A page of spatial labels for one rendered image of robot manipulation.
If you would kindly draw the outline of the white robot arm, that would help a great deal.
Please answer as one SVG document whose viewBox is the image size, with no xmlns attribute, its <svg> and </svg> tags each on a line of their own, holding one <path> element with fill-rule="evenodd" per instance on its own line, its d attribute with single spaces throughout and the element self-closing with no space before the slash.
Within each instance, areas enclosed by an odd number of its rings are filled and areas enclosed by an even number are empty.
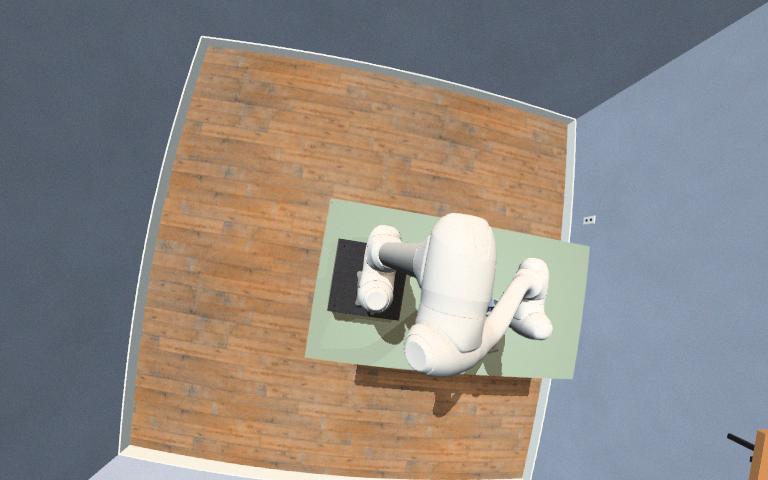
<svg viewBox="0 0 768 480">
<path fill-rule="evenodd" d="M 549 271 L 540 259 L 520 264 L 486 318 L 496 259 L 492 229 L 479 217 L 447 214 L 423 243 L 402 243 L 396 228 L 380 225 L 368 237 L 355 304 L 371 315 L 384 312 L 393 302 L 395 270 L 416 278 L 421 299 L 405 357 L 427 376 L 455 376 L 480 362 L 508 327 L 532 340 L 552 333 L 544 311 Z"/>
</svg>

